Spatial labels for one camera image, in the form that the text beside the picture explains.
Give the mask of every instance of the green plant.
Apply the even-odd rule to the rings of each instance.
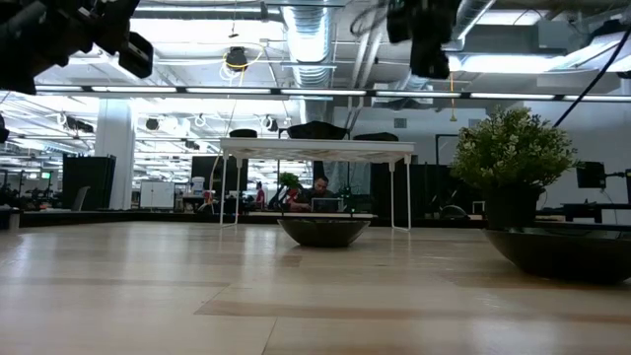
[[[529,108],[497,108],[476,127],[460,131],[453,173],[483,190],[544,187],[576,166],[571,146],[566,132]]]
[[[281,173],[280,184],[289,188],[296,188],[300,185],[298,177],[291,173]]]

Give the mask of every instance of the light fixture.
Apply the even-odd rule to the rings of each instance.
[[[560,58],[537,55],[479,54],[462,62],[461,71],[497,74],[540,74],[552,69]]]
[[[457,99],[460,97],[460,93],[446,93],[446,92],[400,92],[400,91],[377,91],[375,93],[378,97],[390,97],[390,98],[428,98],[428,99]]]
[[[281,89],[282,95],[366,96],[366,90]]]
[[[563,101],[573,102],[578,98],[576,95],[566,95]],[[583,98],[583,101],[592,103],[631,103],[631,96],[587,95]]]
[[[256,88],[186,88],[191,94],[247,94],[247,95],[269,95],[269,89]]]
[[[83,91],[80,86],[69,85],[36,85],[35,89],[38,92],[78,92]]]
[[[221,7],[221,6],[138,6],[136,11],[144,11],[144,12],[228,12],[233,13],[235,10],[232,7]],[[260,8],[257,7],[240,7],[240,13],[260,13]],[[278,9],[269,9],[269,14],[278,15],[280,14],[280,10]]]
[[[496,99],[496,100],[553,100],[554,95],[545,94],[496,94],[496,93],[471,93],[472,99]]]
[[[609,67],[609,69],[607,69],[607,72],[618,73],[618,72],[628,72],[630,70],[631,70],[631,55],[627,55],[626,57],[613,63]]]
[[[174,87],[151,87],[151,86],[108,86],[92,87],[98,93],[176,93]]]

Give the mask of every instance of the planter bowl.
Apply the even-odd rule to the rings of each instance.
[[[278,220],[296,243],[306,247],[345,248],[371,224],[369,221]]]
[[[599,284],[620,283],[631,277],[631,241],[581,236],[589,232],[484,231],[503,256],[527,273]]]

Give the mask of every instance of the whiteboard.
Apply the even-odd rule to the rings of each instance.
[[[141,208],[174,208],[174,182],[145,182],[140,185]]]

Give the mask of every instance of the potted plant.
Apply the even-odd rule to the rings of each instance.
[[[534,220],[543,188],[576,166],[566,132],[530,114],[497,108],[460,131],[453,173],[485,197],[490,229],[522,227]]]
[[[300,190],[302,189],[302,186],[300,185],[300,181],[298,177],[291,173],[281,173],[280,177],[278,178],[278,183],[280,184],[280,188],[278,189],[278,191],[276,191],[276,194],[274,195],[274,197],[272,197],[272,199],[269,200],[269,204],[271,208],[274,208],[274,209],[277,209],[277,208],[287,209],[287,206],[281,205],[280,201],[285,199],[286,195],[292,189],[297,188],[298,190]],[[279,196],[281,196],[281,192],[283,192],[285,187],[287,188],[287,191],[285,191],[285,194],[279,198]]]

